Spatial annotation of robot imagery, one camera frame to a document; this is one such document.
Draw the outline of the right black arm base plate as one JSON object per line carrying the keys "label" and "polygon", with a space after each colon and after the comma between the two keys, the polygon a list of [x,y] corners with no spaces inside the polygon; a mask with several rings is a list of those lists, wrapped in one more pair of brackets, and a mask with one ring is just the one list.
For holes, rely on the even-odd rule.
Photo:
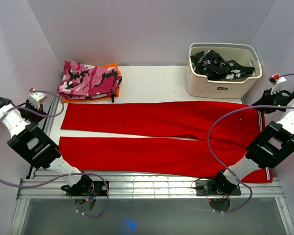
{"label": "right black arm base plate", "polygon": [[239,196],[241,195],[240,188],[234,189],[231,193],[225,193],[225,192],[217,192],[216,190],[213,190],[213,187],[211,186],[212,180],[197,180],[195,181],[195,187],[196,195],[197,196]]}

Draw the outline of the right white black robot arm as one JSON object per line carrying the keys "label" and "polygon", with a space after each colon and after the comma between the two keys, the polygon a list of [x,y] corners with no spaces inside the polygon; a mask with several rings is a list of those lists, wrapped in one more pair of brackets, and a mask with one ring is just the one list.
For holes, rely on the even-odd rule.
{"label": "right white black robot arm", "polygon": [[263,114],[282,111],[283,117],[278,122],[271,121],[260,132],[246,148],[242,159],[216,175],[211,182],[215,194],[230,194],[250,173],[273,169],[294,152],[294,91],[270,92],[265,90],[254,106]]}

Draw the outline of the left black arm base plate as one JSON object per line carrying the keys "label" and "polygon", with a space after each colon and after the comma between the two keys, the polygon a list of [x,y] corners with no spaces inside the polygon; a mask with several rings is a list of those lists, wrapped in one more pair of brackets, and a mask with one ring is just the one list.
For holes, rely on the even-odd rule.
{"label": "left black arm base plate", "polygon": [[106,181],[106,184],[104,184],[104,182],[102,181],[93,181],[91,186],[84,192],[82,191],[74,192],[74,190],[69,185],[62,186],[61,190],[65,192],[66,196],[85,196],[85,197],[106,196],[109,186],[110,186],[109,181]]}

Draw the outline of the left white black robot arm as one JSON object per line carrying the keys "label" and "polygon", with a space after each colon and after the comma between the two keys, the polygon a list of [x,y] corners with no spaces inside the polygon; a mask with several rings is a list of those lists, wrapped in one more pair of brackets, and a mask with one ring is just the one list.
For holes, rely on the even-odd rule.
{"label": "left white black robot arm", "polygon": [[47,117],[42,105],[45,99],[44,93],[31,93],[22,107],[0,97],[0,123],[11,137],[7,144],[34,168],[51,170],[63,178],[66,184],[61,189],[68,196],[93,195],[92,179],[65,161],[59,146],[37,125]]}

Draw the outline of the red trousers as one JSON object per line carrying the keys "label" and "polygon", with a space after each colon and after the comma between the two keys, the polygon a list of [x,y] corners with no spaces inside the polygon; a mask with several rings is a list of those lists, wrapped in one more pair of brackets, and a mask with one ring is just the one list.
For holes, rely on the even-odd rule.
{"label": "red trousers", "polygon": [[61,137],[59,147],[80,170],[214,177],[243,157],[264,126],[263,114],[236,103],[69,104],[63,130],[108,136]]}

